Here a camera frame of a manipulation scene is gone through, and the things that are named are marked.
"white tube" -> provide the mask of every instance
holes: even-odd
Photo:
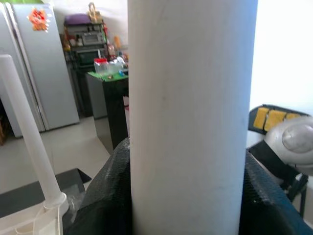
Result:
[[[25,144],[45,196],[45,206],[63,202],[64,195],[54,176],[47,152],[31,113],[19,75],[10,55],[0,55],[0,77],[9,95]]]
[[[129,0],[137,235],[238,233],[257,0]]]

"orange fridge magnet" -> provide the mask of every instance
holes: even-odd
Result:
[[[47,24],[45,10],[34,8],[27,18],[32,22],[34,31],[48,30],[49,25]]]

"green table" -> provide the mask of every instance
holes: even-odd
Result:
[[[118,81],[118,80],[122,80],[122,79],[128,78],[128,75],[121,76],[119,73],[113,74],[113,78],[111,78],[111,79],[109,79],[110,75],[103,75],[103,74],[98,74],[98,73],[95,73],[95,72],[88,72],[88,74],[93,76],[93,77],[99,78],[99,79],[101,79],[101,80],[103,80],[105,82],[115,82],[115,81]]]

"white plastic rod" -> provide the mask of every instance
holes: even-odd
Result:
[[[45,196],[45,206],[62,203],[64,196],[54,176],[44,143],[31,113],[19,75],[10,55],[0,55],[0,77],[9,95],[14,113]]]
[[[238,233],[257,0],[128,0],[136,235]]]

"purple container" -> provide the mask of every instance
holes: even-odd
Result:
[[[74,14],[65,16],[64,25],[89,24],[91,20],[86,14]]]

